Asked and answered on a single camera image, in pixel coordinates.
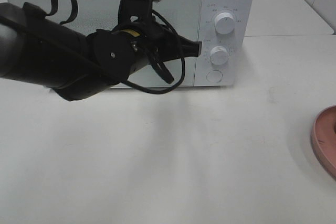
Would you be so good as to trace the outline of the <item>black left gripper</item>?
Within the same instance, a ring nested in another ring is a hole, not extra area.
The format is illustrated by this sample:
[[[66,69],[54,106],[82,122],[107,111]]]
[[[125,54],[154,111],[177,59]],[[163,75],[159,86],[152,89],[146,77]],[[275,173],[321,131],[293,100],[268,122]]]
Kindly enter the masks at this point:
[[[202,51],[201,41],[188,40],[157,22],[150,27],[136,22],[115,30],[97,29],[86,40],[88,59],[113,75],[88,74],[94,80],[127,80],[148,65],[161,79],[173,80],[164,63],[180,59],[181,47],[185,58],[198,57]]]

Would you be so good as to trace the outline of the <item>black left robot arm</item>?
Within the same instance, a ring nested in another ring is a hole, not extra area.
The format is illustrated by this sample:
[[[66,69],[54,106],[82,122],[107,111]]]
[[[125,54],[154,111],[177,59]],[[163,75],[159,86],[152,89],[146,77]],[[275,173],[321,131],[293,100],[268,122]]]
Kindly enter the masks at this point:
[[[180,36],[169,23],[159,24],[154,18],[83,35],[48,20],[35,5],[1,3],[1,77],[45,86],[67,101],[86,99],[118,84],[156,94],[129,80],[146,66],[169,84],[161,90],[167,93],[181,82],[165,63],[198,57],[201,47],[201,42]]]

